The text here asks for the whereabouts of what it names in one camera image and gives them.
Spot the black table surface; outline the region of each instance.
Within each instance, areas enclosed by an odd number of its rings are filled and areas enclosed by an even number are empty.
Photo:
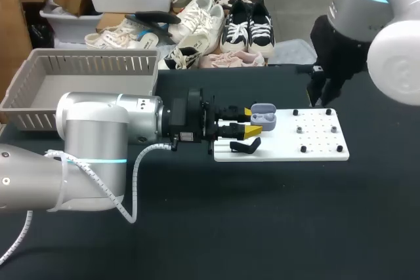
[[[168,104],[203,87],[222,106],[307,108],[308,80],[294,66],[168,72],[156,94]],[[348,161],[216,163],[206,144],[154,151],[140,166],[136,224],[115,209],[35,211],[0,279],[420,279],[420,110],[382,95],[368,73],[330,106]],[[12,125],[0,141],[63,149],[55,134]],[[127,178],[141,149],[129,148]],[[0,216],[0,251],[24,217]]]

